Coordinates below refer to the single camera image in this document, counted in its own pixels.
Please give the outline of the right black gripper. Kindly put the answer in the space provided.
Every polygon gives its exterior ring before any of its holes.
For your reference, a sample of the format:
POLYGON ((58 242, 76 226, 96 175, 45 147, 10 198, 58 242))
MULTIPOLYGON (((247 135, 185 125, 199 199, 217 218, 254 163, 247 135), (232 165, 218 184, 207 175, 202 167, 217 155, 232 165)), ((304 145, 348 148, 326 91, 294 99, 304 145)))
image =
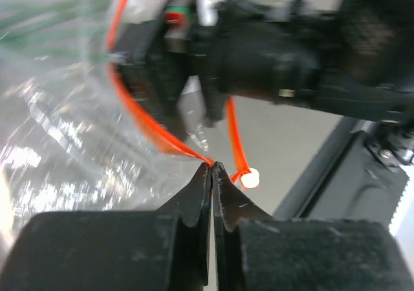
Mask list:
POLYGON ((179 99, 198 77, 213 122, 232 96, 273 100, 277 85, 311 74, 316 56, 270 23, 223 10, 202 27, 197 0, 168 0, 151 21, 129 24, 119 39, 119 73, 133 101, 163 126, 182 126, 179 99))

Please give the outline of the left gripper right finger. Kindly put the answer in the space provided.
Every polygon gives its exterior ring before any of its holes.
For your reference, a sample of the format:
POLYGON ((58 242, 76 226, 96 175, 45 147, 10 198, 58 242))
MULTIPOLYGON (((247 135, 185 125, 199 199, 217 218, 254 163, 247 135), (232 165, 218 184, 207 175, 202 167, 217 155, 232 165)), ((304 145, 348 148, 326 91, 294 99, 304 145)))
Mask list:
POLYGON ((275 219, 212 168, 219 290, 412 290, 394 238, 369 221, 275 219))

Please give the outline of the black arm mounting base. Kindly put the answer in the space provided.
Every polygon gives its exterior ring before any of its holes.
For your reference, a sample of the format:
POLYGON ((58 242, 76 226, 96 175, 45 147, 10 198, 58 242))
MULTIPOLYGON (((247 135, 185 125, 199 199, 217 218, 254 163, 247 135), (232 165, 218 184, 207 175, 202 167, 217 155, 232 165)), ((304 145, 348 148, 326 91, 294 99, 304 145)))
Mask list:
POLYGON ((412 165, 411 126, 342 118, 274 216, 369 220, 394 232, 412 165))

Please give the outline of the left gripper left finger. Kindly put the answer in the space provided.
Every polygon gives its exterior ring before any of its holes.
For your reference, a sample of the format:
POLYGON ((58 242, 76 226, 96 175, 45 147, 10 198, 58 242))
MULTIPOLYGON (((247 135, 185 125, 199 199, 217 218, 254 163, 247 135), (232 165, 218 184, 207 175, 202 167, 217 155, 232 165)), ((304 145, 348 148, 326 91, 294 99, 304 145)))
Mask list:
POLYGON ((208 284, 210 167, 154 211, 55 211, 22 229, 2 290, 202 290, 208 284))

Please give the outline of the red-zip bag with food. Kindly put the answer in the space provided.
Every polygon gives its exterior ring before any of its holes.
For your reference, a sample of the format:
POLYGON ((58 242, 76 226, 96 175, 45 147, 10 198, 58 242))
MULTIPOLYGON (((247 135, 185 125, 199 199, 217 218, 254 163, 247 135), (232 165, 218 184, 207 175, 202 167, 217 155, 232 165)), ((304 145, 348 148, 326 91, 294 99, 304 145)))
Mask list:
POLYGON ((219 158, 193 108, 184 140, 128 96, 110 50, 166 0, 1 0, 1 211, 155 208, 219 158))

